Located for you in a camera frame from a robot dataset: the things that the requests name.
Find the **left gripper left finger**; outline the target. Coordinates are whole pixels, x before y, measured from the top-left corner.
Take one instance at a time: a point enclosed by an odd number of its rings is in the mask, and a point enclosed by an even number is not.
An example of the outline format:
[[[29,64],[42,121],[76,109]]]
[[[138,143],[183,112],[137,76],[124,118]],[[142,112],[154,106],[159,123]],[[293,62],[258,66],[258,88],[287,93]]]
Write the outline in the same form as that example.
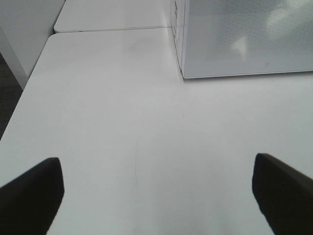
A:
[[[60,160],[47,158],[0,188],[0,233],[47,234],[63,196]]]

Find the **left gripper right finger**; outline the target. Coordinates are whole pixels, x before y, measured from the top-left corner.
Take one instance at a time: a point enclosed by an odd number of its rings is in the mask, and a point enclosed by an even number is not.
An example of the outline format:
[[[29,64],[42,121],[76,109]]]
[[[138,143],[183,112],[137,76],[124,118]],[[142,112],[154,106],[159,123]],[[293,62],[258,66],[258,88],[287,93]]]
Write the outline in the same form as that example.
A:
[[[252,192],[276,235],[313,233],[313,180],[266,153],[255,157]]]

